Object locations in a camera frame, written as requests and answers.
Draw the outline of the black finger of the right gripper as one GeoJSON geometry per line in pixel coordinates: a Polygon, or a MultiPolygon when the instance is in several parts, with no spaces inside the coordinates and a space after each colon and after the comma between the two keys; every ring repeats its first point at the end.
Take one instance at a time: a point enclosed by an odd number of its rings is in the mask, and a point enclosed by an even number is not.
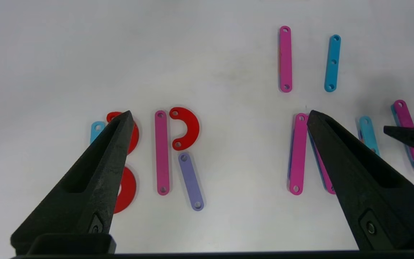
{"type": "Polygon", "coordinates": [[[414,128],[384,126],[384,133],[399,142],[414,148],[414,128]]]}

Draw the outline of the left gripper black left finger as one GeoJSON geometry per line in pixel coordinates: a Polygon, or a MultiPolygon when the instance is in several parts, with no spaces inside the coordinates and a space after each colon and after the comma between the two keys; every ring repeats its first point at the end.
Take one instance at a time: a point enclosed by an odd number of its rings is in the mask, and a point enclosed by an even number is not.
{"type": "Polygon", "coordinates": [[[115,252],[110,226],[133,132],[115,117],[11,235],[16,252],[115,252]]]}

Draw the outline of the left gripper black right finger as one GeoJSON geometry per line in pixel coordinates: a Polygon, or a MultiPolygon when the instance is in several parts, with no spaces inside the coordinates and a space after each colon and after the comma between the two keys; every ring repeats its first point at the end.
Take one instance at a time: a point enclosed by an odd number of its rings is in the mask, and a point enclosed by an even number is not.
{"type": "Polygon", "coordinates": [[[307,123],[360,250],[414,250],[414,184],[333,118],[307,123]]]}

